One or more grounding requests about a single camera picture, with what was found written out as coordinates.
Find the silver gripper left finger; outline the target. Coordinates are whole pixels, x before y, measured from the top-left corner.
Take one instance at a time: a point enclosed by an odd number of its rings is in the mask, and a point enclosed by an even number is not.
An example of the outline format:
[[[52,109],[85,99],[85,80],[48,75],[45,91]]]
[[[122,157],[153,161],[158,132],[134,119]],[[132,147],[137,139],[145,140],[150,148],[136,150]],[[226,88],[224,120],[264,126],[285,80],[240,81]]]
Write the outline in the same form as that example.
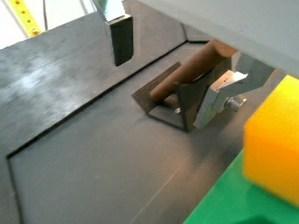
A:
[[[125,13],[121,0],[90,0],[105,23],[116,66],[133,56],[133,17]]]

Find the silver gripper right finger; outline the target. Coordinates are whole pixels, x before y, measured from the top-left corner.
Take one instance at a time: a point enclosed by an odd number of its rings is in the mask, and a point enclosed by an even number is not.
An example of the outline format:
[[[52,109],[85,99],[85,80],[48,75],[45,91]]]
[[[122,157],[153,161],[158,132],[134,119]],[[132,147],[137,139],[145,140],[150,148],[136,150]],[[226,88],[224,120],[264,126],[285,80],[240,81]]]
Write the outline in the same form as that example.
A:
[[[233,111],[244,104],[242,94],[261,88],[274,69],[241,53],[232,70],[228,70],[209,85],[193,126],[201,130],[225,108]]]

